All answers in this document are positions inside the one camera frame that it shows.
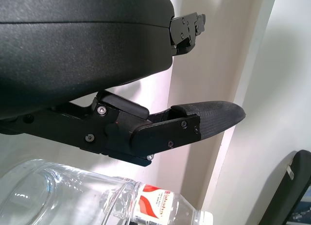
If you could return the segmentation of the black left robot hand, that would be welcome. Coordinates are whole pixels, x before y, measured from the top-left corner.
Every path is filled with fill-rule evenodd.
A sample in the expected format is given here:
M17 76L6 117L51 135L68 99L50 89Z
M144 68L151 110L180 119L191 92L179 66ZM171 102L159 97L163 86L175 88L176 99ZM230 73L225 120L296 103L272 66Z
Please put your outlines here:
M0 0L0 131L140 166L241 122L225 101L149 110L108 91L189 53L206 16L170 0Z

